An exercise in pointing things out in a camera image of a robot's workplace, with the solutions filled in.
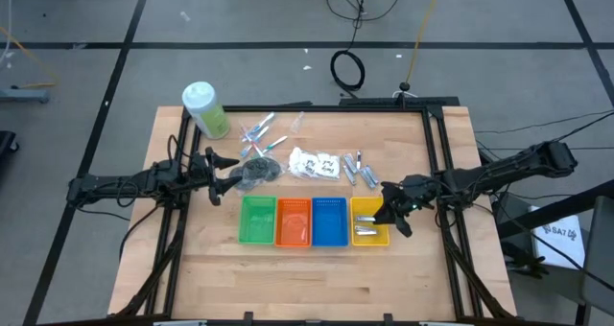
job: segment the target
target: black plastic piece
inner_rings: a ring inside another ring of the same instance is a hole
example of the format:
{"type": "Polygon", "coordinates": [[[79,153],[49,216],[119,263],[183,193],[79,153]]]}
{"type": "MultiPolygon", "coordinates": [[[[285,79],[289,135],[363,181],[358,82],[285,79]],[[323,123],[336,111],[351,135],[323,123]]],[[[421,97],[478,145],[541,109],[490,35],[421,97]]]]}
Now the black plastic piece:
{"type": "Polygon", "coordinates": [[[384,326],[393,326],[393,325],[394,325],[394,319],[392,318],[392,314],[385,313],[384,314],[384,326]]]}
{"type": "Polygon", "coordinates": [[[408,82],[401,82],[401,84],[399,85],[399,89],[401,89],[401,91],[403,92],[408,92],[410,91],[410,84],[408,82]]]}
{"type": "Polygon", "coordinates": [[[251,326],[253,324],[253,312],[245,312],[243,314],[243,326],[251,326]]]}

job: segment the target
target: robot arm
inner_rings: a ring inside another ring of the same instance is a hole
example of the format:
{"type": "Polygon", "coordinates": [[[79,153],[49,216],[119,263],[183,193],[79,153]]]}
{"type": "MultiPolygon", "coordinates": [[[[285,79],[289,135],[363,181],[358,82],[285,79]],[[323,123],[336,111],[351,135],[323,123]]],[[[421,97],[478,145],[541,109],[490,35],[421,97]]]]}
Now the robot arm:
{"type": "Polygon", "coordinates": [[[465,209],[482,193],[534,175],[567,176],[577,164],[567,144],[544,142],[474,169],[445,170],[433,177],[408,175],[401,183],[382,182],[384,204],[374,215],[374,224],[396,224],[410,237],[412,230],[405,217],[422,207],[434,208],[430,202],[437,197],[446,209],[465,209]]]}
{"type": "Polygon", "coordinates": [[[239,160],[219,157],[213,149],[206,148],[205,155],[195,154],[187,172],[182,172],[176,160],[153,163],[152,167],[129,176],[84,175],[70,181],[67,200],[76,207],[94,203],[104,198],[153,198],[156,201],[209,187],[209,199],[220,205],[219,195],[241,181],[241,177],[217,178],[215,169],[225,169],[239,160]]]}

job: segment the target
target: metal stand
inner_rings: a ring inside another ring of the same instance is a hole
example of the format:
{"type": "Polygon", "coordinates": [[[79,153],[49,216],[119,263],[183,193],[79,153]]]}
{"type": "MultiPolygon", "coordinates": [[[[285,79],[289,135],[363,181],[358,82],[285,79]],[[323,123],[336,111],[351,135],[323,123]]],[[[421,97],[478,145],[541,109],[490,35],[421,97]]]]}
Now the metal stand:
{"type": "MultiPolygon", "coordinates": [[[[526,213],[516,218],[515,221],[528,229],[534,229],[591,209],[595,205],[595,199],[600,196],[614,198],[614,179],[572,197],[540,207],[539,210],[526,213]]],[[[506,221],[497,225],[497,231],[500,239],[523,232],[513,221],[506,221]]]]}
{"type": "Polygon", "coordinates": [[[49,102],[49,91],[28,89],[0,90],[0,102],[30,102],[38,101],[42,104],[49,102]]]}

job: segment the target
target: orange bin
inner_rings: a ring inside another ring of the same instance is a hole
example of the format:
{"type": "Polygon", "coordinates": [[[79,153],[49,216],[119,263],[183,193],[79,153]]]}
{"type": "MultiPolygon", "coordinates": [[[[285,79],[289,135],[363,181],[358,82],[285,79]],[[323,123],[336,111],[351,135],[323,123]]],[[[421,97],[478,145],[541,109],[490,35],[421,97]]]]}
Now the orange bin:
{"type": "Polygon", "coordinates": [[[311,245],[311,199],[278,198],[275,245],[308,247],[311,245]]]}

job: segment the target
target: plastic bin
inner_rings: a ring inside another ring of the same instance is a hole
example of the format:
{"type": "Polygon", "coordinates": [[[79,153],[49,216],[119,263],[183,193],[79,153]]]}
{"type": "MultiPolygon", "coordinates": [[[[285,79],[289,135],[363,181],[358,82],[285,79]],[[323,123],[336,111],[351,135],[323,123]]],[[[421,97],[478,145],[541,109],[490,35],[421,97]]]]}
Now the plastic bin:
{"type": "Polygon", "coordinates": [[[347,201],[345,198],[313,198],[313,246],[347,246],[347,201]]]}
{"type": "Polygon", "coordinates": [[[272,245],[276,207],[276,197],[243,197],[239,244],[272,245]]]}
{"type": "Polygon", "coordinates": [[[383,198],[352,198],[350,200],[350,217],[352,219],[352,244],[353,245],[390,245],[390,234],[387,224],[373,225],[368,221],[356,221],[356,216],[373,216],[384,203],[383,198]],[[377,235],[359,236],[354,231],[354,225],[374,227],[377,235]]]}
{"type": "Polygon", "coordinates": [[[308,247],[311,245],[311,200],[309,198],[279,198],[277,200],[275,245],[280,247],[308,247]]]}

